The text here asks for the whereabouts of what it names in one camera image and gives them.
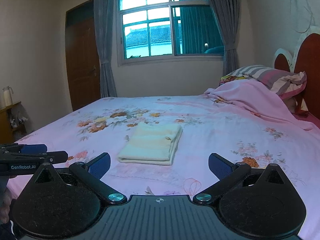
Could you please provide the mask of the person's left hand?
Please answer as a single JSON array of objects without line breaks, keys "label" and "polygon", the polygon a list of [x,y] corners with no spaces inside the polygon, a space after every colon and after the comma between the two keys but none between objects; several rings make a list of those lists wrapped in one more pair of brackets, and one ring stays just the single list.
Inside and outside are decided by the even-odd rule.
[{"label": "person's left hand", "polygon": [[12,202],[12,194],[8,188],[5,189],[3,200],[1,201],[0,219],[3,224],[9,221],[10,205]]}]

